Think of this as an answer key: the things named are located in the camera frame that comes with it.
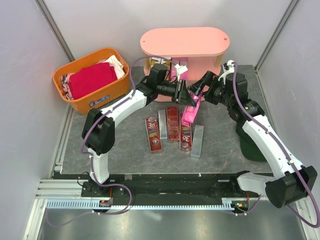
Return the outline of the orange R.O toothpaste box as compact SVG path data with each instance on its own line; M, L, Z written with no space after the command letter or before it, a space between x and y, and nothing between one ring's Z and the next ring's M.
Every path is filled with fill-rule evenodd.
M166 66L167 70L170 72L171 71L171 62L169 60L162 60L162 64Z

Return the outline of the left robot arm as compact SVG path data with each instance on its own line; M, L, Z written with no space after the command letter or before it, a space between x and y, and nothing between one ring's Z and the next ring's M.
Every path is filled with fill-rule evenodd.
M82 130L81 152L90 159L90 177L95 181L92 191L99 197L110 191L108 154L115 144L116 127L135 111L153 102L158 95L170 97L173 103L195 107L197 104L184 81L165 80L167 67L156 63L149 75L135 85L125 97L101 110L93 108L86 117Z

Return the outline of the red 3D toothpaste box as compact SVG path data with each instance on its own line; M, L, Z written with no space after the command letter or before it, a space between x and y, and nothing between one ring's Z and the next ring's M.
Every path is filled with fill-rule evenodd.
M182 122L183 114L179 114L179 146L181 151L191 151L192 150L192 128L191 124L187 123L187 125Z
M163 148L161 144L159 126L155 116L145 118L145 126L150 152L152 154L160 153Z

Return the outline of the pink toothpaste box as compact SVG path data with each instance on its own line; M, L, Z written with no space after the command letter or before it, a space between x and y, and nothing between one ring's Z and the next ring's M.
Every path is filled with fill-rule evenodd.
M180 58L179 57L173 57L171 59L171 71L170 71L170 81L174 82L177 81L180 78L180 74L176 68L176 65L180 65Z
M189 70L189 67L188 67L188 58L187 57L181 57L179 59L179 62L180 62L180 66L187 66L188 70ZM189 72L185 72L183 75L181 75L180 79L181 80L188 80L188 76L189 76Z
M195 101L196 106L191 106L191 105L186 106L181 117L182 125L187 127L193 124L196 119L196 116L202 101L203 92L201 92L199 96L194 94L192 94L191 96L193 97L193 100Z

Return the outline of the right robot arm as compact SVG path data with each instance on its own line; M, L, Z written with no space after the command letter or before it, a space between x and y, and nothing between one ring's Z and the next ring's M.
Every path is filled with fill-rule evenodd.
M260 105L249 98L248 81L242 73L227 73L222 77L207 71L205 75L188 86L193 94L203 93L205 101L226 106L229 116L236 122L242 154L249 160L265 159L272 176L242 171L229 184L235 197L246 191L267 196L277 208L282 208L307 197L313 188L317 171L313 166L305 167L284 146L272 129Z

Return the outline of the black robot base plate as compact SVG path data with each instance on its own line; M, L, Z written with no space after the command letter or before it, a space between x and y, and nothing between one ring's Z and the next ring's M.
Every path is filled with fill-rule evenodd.
M236 183L237 173L169 173L169 174L111 174L103 184L88 179L82 184L82 197L124 198L129 194L135 199L145 196L186 195L204 198L255 198L258 194L243 191Z

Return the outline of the dark red toothpaste box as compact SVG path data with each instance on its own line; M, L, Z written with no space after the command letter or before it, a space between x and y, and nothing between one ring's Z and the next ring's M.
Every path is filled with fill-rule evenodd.
M167 111L167 133L168 141L176 142L180 140L179 113L178 108L169 106Z

